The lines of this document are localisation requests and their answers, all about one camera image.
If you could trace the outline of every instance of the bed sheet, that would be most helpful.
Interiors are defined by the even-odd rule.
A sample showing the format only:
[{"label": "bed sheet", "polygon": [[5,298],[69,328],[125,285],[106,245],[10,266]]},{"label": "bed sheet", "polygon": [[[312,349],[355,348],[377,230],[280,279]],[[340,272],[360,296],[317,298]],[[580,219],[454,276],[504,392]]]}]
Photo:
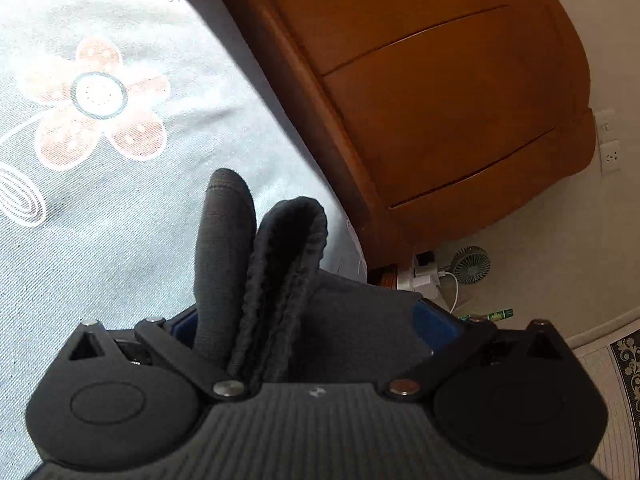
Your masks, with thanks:
[{"label": "bed sheet", "polygon": [[24,407],[80,319],[126,328],[193,303],[210,174],[258,221],[320,201],[321,267],[364,281],[343,209],[220,0],[0,0],[0,477],[38,462]]}]

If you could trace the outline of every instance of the orange flower petal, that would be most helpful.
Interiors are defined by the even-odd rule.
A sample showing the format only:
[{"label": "orange flower petal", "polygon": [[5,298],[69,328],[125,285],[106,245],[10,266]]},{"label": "orange flower petal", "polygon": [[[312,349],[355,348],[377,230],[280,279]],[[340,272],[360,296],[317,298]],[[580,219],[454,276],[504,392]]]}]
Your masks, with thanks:
[{"label": "orange flower petal", "polygon": [[122,67],[122,55],[104,38],[84,38],[76,49],[76,60],[84,72],[106,72],[113,74]]},{"label": "orange flower petal", "polygon": [[150,160],[166,146],[166,130],[156,113],[145,108],[127,107],[111,122],[107,138],[121,154],[133,160]]},{"label": "orange flower petal", "polygon": [[44,56],[18,74],[18,88],[27,99],[52,105],[71,99],[71,83],[78,74],[78,66],[73,61]]},{"label": "orange flower petal", "polygon": [[36,154],[50,170],[70,170],[91,155],[99,139],[98,121],[82,115],[71,104],[63,105],[38,125]]},{"label": "orange flower petal", "polygon": [[148,76],[127,85],[129,99],[149,108],[166,101],[169,93],[169,80],[163,75]]}]

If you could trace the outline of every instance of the screw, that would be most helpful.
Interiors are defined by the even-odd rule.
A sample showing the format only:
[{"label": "screw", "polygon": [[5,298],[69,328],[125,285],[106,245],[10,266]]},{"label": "screw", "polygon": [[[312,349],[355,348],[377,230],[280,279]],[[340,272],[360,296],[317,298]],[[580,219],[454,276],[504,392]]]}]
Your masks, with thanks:
[{"label": "screw", "polygon": [[244,384],[240,381],[220,381],[213,385],[213,392],[220,397],[237,397],[244,394]]},{"label": "screw", "polygon": [[396,395],[415,395],[420,391],[420,384],[411,379],[396,379],[389,384],[389,391]]}]

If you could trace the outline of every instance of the small fan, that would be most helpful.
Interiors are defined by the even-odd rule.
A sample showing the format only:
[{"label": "small fan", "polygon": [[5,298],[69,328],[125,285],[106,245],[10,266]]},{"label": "small fan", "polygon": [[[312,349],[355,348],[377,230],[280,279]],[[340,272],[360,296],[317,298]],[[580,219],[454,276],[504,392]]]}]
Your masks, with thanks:
[{"label": "small fan", "polygon": [[486,251],[477,246],[470,246],[456,253],[449,270],[459,283],[470,285],[482,280],[490,268],[491,260]]}]

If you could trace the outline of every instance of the ribbed gray panel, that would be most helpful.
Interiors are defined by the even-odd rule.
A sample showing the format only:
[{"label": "ribbed gray panel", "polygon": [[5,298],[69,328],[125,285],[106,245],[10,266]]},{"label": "ribbed gray panel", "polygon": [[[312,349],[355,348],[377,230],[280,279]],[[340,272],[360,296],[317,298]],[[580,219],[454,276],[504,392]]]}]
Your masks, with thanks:
[{"label": "ribbed gray panel", "polygon": [[485,468],[447,445],[424,412],[388,402],[370,384],[266,384],[219,404],[181,449],[126,472],[45,464],[31,480],[597,480],[590,466],[546,476]]}]

